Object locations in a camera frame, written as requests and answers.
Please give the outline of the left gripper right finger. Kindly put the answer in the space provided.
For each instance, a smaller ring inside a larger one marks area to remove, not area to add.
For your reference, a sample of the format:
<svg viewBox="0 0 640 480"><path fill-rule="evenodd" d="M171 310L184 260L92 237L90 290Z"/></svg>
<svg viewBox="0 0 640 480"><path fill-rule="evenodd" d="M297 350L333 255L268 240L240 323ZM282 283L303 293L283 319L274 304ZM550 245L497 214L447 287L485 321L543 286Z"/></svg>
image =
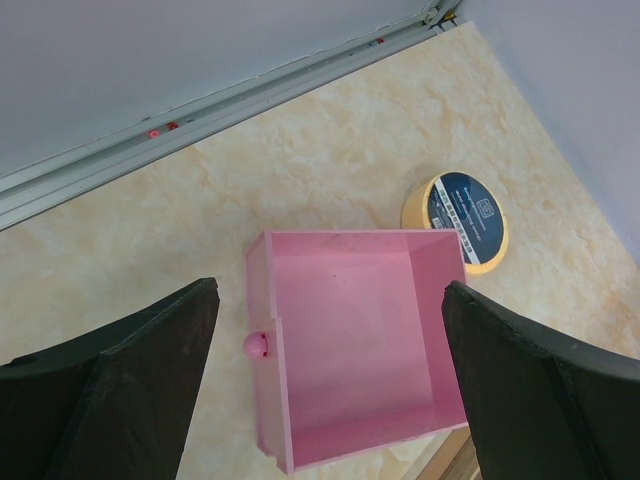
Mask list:
<svg viewBox="0 0 640 480"><path fill-rule="evenodd" d="M638 478L638 360L458 281L442 314L483 478Z"/></svg>

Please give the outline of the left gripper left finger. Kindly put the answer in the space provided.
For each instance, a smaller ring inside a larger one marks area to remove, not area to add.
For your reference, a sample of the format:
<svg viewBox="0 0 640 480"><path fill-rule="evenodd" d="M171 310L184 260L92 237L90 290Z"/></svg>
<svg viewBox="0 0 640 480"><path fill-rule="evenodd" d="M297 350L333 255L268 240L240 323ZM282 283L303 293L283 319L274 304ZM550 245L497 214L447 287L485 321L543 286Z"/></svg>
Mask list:
<svg viewBox="0 0 640 480"><path fill-rule="evenodd" d="M201 278L1 368L5 479L173 479L220 299Z"/></svg>

